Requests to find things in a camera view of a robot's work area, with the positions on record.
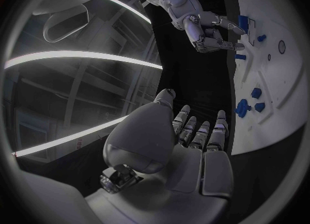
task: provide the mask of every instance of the black circle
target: black circle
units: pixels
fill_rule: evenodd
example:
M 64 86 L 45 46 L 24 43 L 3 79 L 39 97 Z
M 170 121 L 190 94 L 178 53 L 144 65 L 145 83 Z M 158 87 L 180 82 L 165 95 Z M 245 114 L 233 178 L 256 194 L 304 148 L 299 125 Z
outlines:
M 279 49 L 279 52 L 280 54 L 284 54 L 285 53 L 285 43 L 284 41 L 280 41 L 279 44 L 278 44 L 278 49 Z

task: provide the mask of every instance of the curved light bar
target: curved light bar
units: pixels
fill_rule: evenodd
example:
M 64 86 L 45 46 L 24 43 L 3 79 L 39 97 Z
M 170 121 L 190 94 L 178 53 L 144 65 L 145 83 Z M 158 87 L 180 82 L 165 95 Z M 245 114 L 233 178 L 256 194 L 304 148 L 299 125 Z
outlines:
M 124 62 L 139 64 L 142 66 L 148 66 L 152 68 L 163 69 L 162 66 L 160 65 L 156 65 L 156 64 L 141 61 L 141 60 L 136 60 L 136 59 L 118 56 L 118 55 L 109 55 L 109 54 L 87 52 L 87 51 L 47 51 L 47 52 L 39 52 L 39 53 L 34 53 L 34 54 L 23 55 L 23 56 L 8 60 L 5 63 L 4 68 L 6 69 L 9 67 L 15 66 L 17 64 L 27 62 L 27 61 L 32 61 L 32 60 L 47 59 L 47 58 L 63 58 L 63 57 L 116 60 L 116 61 L 124 61 Z
M 57 146 L 57 145 L 69 142 L 69 141 L 74 140 L 74 139 L 78 139 L 78 138 L 80 138 L 82 136 L 89 135 L 89 134 L 91 134 L 93 132 L 96 132 L 96 131 L 102 130 L 102 129 L 106 128 L 106 127 L 110 127 L 110 126 L 112 126 L 114 124 L 120 123 L 126 117 L 127 116 L 119 118 L 119 119 L 116 119 L 116 120 L 111 121 L 111 122 L 107 122 L 107 123 L 99 125 L 97 127 L 92 127 L 91 129 L 84 130 L 82 132 L 79 132 L 79 133 L 76 133 L 76 134 L 73 134 L 73 135 L 69 135 L 69 136 L 63 137 L 63 138 L 58 139 L 58 140 L 53 140 L 53 141 L 50 141 L 50 142 L 47 142 L 47 143 L 44 143 L 44 144 L 41 144 L 41 145 L 38 145 L 38 146 L 35 146 L 35 147 L 32 147 L 32 148 L 27 148 L 27 149 L 24 149 L 24 150 L 20 150 L 20 151 L 14 152 L 12 154 L 15 155 L 16 157 L 21 157 L 21 156 L 25 156 L 25 155 L 28 155 L 28 154 L 31 154 L 31 153 L 42 151 L 42 150 L 47 149 L 47 148 L 52 148 L 54 146 Z
M 141 18 L 143 18 L 146 22 L 151 23 L 151 21 L 146 16 L 142 15 L 140 12 L 138 12 L 135 9 L 131 8 L 130 6 L 124 4 L 123 2 L 118 1 L 118 0 L 109 0 L 109 1 L 113 1 L 114 3 L 117 3 L 117 4 L 127 8 L 128 10 L 132 11 L 133 13 L 135 13 L 138 16 L 140 16 Z

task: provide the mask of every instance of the humanoid robot arm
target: humanoid robot arm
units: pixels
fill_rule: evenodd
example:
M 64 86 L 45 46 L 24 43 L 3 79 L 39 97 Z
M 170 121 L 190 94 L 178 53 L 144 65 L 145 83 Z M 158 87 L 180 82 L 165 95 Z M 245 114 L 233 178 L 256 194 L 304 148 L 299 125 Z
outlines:
M 220 26 L 231 29 L 238 35 L 245 31 L 237 24 L 220 17 L 211 11 L 203 11 L 198 0 L 146 0 L 153 5 L 164 8 L 172 19 L 172 24 L 179 30 L 185 30 L 190 42 L 201 53 L 219 49 L 243 50 L 241 43 L 223 41 L 220 32 L 214 27 Z

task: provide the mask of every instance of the blue block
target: blue block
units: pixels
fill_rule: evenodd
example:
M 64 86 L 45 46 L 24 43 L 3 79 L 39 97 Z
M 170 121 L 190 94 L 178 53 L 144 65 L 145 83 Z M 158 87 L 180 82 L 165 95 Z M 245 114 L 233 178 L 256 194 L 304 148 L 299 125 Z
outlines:
M 239 117 L 243 118 L 245 117 L 246 111 L 251 110 L 252 108 L 248 106 L 246 99 L 241 99 L 241 101 L 238 103 L 238 106 L 236 109 L 234 109 L 234 112 L 238 114 Z
M 257 38 L 257 41 L 263 42 L 265 39 L 266 39 L 266 35 L 262 35 Z
M 240 60 L 246 60 L 246 56 L 245 55 L 235 55 L 235 59 L 240 59 Z
M 239 27 L 244 29 L 247 34 L 249 30 L 249 18 L 247 16 L 238 15 Z
M 255 87 L 251 93 L 251 96 L 255 99 L 259 99 L 260 95 L 261 95 L 261 89 Z
M 258 103 L 254 106 L 255 110 L 258 112 L 262 112 L 262 110 L 265 108 L 265 103 Z

